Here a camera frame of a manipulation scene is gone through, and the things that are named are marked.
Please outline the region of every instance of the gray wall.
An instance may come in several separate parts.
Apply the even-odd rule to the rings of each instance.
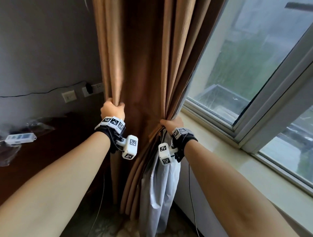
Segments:
[[[0,1],[0,96],[102,81],[88,3],[91,13],[84,0]],[[103,94],[84,98],[82,87],[84,83],[49,94],[0,98],[0,124],[20,125],[27,118],[69,111],[99,116]],[[65,104],[61,93],[73,89],[78,100]]]

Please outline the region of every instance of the white window frame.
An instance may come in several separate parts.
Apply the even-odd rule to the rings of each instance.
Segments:
[[[213,34],[207,42],[201,58],[208,59],[204,65],[199,60],[192,74],[192,80],[205,77],[206,81],[218,57],[220,48],[242,0],[228,1],[216,23]],[[299,42],[291,50],[278,69],[269,78],[239,120],[230,125],[223,119],[208,112],[197,101],[187,97],[184,109],[199,120],[204,121],[220,133],[228,142],[272,168],[296,186],[313,196],[313,184],[295,172],[285,168],[259,151],[269,141],[295,121],[303,112],[313,105],[313,24],[308,28]]]

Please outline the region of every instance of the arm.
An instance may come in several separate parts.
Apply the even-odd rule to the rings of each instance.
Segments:
[[[161,120],[168,132],[183,127],[181,118]],[[276,208],[244,176],[195,140],[185,157],[229,236],[297,236]]]
[[[115,107],[110,99],[101,116],[124,119],[124,104]],[[60,236],[109,148],[108,136],[95,132],[28,180],[0,207],[1,235]]]

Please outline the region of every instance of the fist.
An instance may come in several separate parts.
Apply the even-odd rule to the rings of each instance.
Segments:
[[[117,117],[124,121],[125,113],[124,113],[125,104],[120,103],[118,106],[115,106],[112,103],[112,98],[108,98],[108,100],[103,104],[101,108],[101,118],[104,119],[105,117]]]
[[[179,116],[177,116],[173,120],[161,119],[160,124],[166,128],[167,132],[170,135],[172,135],[172,132],[175,128],[183,128],[184,127],[184,123],[182,121],[182,118]]]

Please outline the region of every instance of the curtain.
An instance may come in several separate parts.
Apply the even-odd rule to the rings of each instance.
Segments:
[[[180,110],[223,3],[93,0],[105,96],[126,104],[125,136],[139,139],[133,160],[119,153],[110,159],[113,201],[131,219],[138,217],[142,178],[155,171],[157,146],[165,139],[159,121]]]

